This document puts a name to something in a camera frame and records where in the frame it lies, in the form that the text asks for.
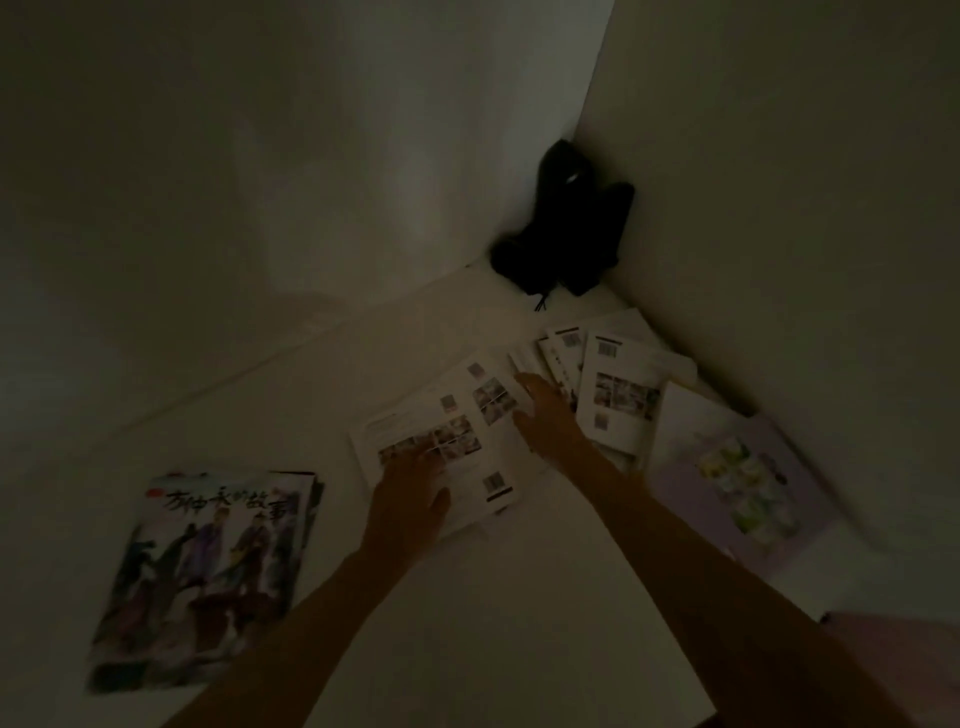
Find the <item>photo grid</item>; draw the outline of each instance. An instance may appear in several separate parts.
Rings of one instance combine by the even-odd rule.
[[[487,425],[492,425],[516,407],[516,400],[496,377],[474,389],[473,400],[480,407]]]
[[[438,452],[447,463],[467,457],[482,448],[473,431],[473,425],[463,416],[382,449],[377,453],[380,465],[386,465],[407,450],[425,444],[431,446],[429,452]]]
[[[618,376],[597,373],[596,388],[593,391],[593,403],[598,407],[623,412],[644,420],[654,419],[654,410],[660,400],[660,390],[656,387],[644,387]]]
[[[741,533],[770,553],[800,531],[787,478],[769,455],[753,455],[731,437],[697,461]]]

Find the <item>paper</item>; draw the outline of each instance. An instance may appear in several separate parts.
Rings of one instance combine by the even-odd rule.
[[[536,341],[526,341],[506,347],[507,357],[518,373],[534,374],[542,376],[548,382],[556,382],[540,349],[540,342],[547,341],[546,336],[541,336]]]
[[[644,463],[647,473],[681,460],[704,443],[747,421],[729,407],[708,400],[675,382],[667,382],[654,417],[654,435]]]
[[[207,683],[289,611],[312,473],[151,481],[90,649],[91,692]]]
[[[647,484],[701,536],[761,577],[838,517],[816,478],[763,417],[652,472]]]
[[[649,344],[592,331],[581,378],[583,396],[577,424],[593,441],[639,455],[649,447],[646,438],[662,387],[668,379],[685,386],[697,383],[693,359],[656,349]]]
[[[435,486],[451,495],[443,536],[514,502],[522,485],[541,472],[542,461],[513,423],[521,405],[532,407],[523,388],[478,353],[350,437],[371,488],[398,454],[421,444],[440,454],[445,470]]]
[[[635,308],[627,308],[623,311],[615,311],[572,324],[548,328],[546,333],[554,352],[553,355],[559,369],[564,374],[564,385],[569,389],[571,401],[574,404],[580,396],[580,377],[584,369],[587,339],[594,329],[618,336],[626,336],[657,349],[663,348],[658,336]]]

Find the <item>book cover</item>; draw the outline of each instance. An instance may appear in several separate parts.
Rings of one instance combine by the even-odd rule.
[[[221,674],[290,610],[323,488],[312,473],[151,481],[93,637],[87,689]]]
[[[656,470],[647,483],[701,536],[761,577],[839,517],[813,474],[762,416]]]

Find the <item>open book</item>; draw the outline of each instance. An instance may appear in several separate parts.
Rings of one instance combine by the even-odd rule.
[[[512,503],[542,462],[516,430],[512,413],[532,403],[523,388],[486,353],[468,357],[425,389],[355,427],[350,438],[368,485],[375,487],[391,458],[423,444],[446,469],[449,488],[442,535]]]
[[[593,441],[631,455],[647,449],[660,391],[673,379],[697,383],[693,359],[648,344],[592,331],[581,377],[577,424]]]

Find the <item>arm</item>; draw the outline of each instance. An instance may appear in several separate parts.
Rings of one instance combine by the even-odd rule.
[[[543,379],[517,380],[536,412],[516,412],[516,426],[593,506],[726,724],[911,725],[816,622],[618,471]]]
[[[164,728],[299,728],[376,606],[436,541],[450,507],[421,449],[392,461],[373,492],[360,548]]]

